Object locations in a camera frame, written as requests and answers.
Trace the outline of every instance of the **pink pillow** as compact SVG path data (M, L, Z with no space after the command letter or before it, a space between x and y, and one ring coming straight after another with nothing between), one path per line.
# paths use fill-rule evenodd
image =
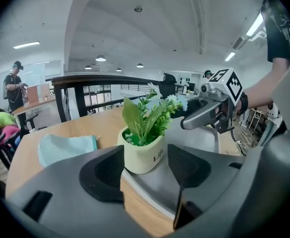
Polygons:
M15 134L16 132L20 131L19 128L13 126L13 125L8 125L6 127L4 127L4 129L2 129L2 133L5 133L6 136L5 138L2 140L2 142L0 143L1 145L3 144L3 142L8 139L9 137L11 137L13 134Z

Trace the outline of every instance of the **cream plant pot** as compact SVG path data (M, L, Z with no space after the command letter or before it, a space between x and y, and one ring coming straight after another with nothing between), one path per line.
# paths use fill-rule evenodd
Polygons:
M117 145L124 146L125 167L135 174L145 174L151 171L161 160L165 148L165 137L159 136L154 142L146 146L135 146L128 143L122 136L125 127L118 134Z

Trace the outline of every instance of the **black and white marker cube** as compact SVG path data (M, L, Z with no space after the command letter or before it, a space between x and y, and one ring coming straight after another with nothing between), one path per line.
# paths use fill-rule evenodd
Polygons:
M218 88L224 94L229 95L234 106L236 106L243 92L243 87L238 79L234 69L221 69L216 72L209 82L211 88Z

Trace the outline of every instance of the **green leaf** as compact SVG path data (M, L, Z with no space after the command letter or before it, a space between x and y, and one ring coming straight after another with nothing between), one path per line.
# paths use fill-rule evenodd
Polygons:
M155 121L158 119L158 117L161 115L161 113L165 110L167 105L166 101L163 101L160 106L158 106L156 109L154 109L150 115L147 117L145 121L144 126L144 137L148 134L148 132L151 130L151 128L154 126Z
M137 135L139 142L142 143L145 137L144 122L137 105L133 104L128 98L124 98L123 118L130 131Z

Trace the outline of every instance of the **green pillow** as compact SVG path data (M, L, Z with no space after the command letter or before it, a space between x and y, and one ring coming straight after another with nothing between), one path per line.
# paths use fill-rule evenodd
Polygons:
M13 125L16 118L8 113L0 112L0 128Z

